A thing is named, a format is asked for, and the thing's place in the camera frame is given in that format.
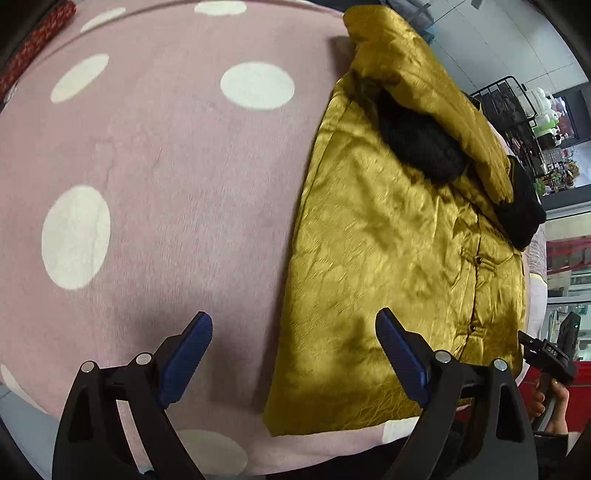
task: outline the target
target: pink polka dot fabric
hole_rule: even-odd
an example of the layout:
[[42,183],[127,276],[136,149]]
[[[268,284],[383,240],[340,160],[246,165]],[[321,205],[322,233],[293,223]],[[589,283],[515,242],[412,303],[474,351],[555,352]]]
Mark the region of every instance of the pink polka dot fabric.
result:
[[204,473],[285,471],[403,434],[272,438],[261,419],[310,148],[352,58],[344,35],[339,13],[305,2],[78,6],[0,114],[12,385],[59,417],[84,361],[126,364],[204,310],[212,344],[168,411]]

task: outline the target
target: silver bolt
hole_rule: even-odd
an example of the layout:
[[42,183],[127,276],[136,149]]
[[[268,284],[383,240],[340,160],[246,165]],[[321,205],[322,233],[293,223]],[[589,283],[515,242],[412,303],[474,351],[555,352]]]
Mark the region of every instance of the silver bolt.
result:
[[80,367],[80,370],[82,370],[85,374],[87,374],[88,372],[92,372],[92,369],[94,367],[95,367],[95,363],[88,360],[87,362],[84,362],[82,364],[82,366]]
[[442,364],[448,364],[452,361],[452,356],[445,350],[439,350],[437,353],[435,353],[435,360],[441,362]]
[[138,365],[148,365],[152,360],[152,355],[149,353],[141,353],[135,358],[135,363]]
[[492,364],[495,366],[497,370],[501,370],[501,372],[507,370],[507,362],[505,362],[501,358],[497,358]]

